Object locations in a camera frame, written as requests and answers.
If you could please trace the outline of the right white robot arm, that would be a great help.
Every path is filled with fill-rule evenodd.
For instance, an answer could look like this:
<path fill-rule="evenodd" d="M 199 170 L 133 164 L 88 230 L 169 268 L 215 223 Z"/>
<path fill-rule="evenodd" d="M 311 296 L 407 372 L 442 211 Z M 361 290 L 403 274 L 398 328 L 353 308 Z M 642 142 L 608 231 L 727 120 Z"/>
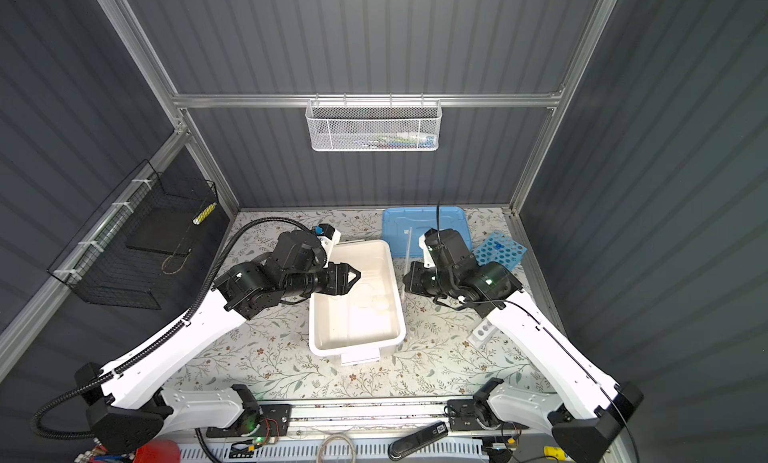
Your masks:
<path fill-rule="evenodd" d="M 620 384 L 585 357 L 538 309 L 522 283 L 502 263 L 481 264 L 453 229 L 426 231 L 423 259 L 404 276 L 408 293 L 455 310 L 472 309 L 526 355 L 553 393 L 523 390 L 489 379 L 473 396 L 478 422 L 487 428 L 519 423 L 550 434 L 576 462 L 598 462 L 644 399 L 639 388 Z"/>

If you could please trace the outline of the white small tube rack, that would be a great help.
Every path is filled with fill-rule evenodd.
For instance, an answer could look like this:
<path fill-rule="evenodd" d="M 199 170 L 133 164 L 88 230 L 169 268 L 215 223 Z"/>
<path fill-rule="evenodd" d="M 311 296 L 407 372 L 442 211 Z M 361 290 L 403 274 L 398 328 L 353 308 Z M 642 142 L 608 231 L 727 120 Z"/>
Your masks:
<path fill-rule="evenodd" d="M 468 342 L 475 349 L 481 349 L 497 331 L 498 329 L 485 318 L 469 334 Z"/>

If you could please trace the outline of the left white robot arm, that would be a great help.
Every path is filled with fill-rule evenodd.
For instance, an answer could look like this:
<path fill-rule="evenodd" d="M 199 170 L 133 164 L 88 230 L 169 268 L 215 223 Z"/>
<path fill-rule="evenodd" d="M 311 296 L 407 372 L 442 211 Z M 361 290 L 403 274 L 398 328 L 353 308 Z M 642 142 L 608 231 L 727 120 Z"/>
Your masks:
<path fill-rule="evenodd" d="M 315 294 L 346 295 L 360 280 L 358 269 L 332 262 L 340 240 L 332 225 L 289 223 L 292 230 L 279 235 L 272 251 L 214 272 L 188 310 L 135 349 L 103 366 L 83 366 L 77 388 L 35 411 L 31 431 L 51 440 L 96 438 L 111 454 L 134 452 L 161 435 L 189 429 L 270 437 L 257 399 L 243 384 L 188 394 L 164 385 L 212 342 L 262 311 Z"/>

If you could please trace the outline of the blue plastic bin lid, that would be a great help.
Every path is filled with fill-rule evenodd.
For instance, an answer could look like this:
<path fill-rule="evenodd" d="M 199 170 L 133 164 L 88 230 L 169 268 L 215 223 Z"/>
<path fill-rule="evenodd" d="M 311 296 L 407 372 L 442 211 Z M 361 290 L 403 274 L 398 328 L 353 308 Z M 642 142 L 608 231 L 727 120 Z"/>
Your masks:
<path fill-rule="evenodd" d="M 382 214 L 382 239 L 390 247 L 393 258 L 415 255 L 418 240 L 428 230 L 437 228 L 436 207 L 388 208 Z M 472 249 L 470 228 L 463 209 L 456 206 L 440 207 L 440 229 L 454 229 Z"/>

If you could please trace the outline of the long glass stirring rod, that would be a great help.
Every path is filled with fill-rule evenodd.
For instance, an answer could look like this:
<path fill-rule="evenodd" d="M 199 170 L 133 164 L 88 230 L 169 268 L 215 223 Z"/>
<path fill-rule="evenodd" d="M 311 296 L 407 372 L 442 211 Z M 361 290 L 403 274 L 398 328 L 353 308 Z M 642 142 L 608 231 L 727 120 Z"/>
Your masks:
<path fill-rule="evenodd" d="M 407 284 L 406 284 L 406 278 L 405 276 L 409 272 L 410 268 L 410 249 L 411 249 L 411 237 L 412 237 L 413 228 L 409 227 L 404 233 L 406 235 L 406 247 L 405 247 L 405 257 L 403 262 L 403 277 L 402 277 L 402 289 L 400 292 L 401 296 L 401 302 L 405 304 L 406 301 L 406 290 L 407 290 Z"/>

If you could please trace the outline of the white plastic storage bin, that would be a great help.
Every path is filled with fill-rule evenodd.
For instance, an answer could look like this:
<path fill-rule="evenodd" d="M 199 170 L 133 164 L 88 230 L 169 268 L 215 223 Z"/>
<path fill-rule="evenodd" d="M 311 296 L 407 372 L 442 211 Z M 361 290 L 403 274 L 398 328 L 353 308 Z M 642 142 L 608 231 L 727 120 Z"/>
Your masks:
<path fill-rule="evenodd" d="M 347 295 L 311 297 L 310 351 L 343 366 L 392 354 L 405 339 L 406 324 L 389 245 L 383 240 L 341 243 L 332 250 L 331 261 L 348 263 L 362 276 Z M 392 296 L 389 312 L 371 308 L 374 292 Z"/>

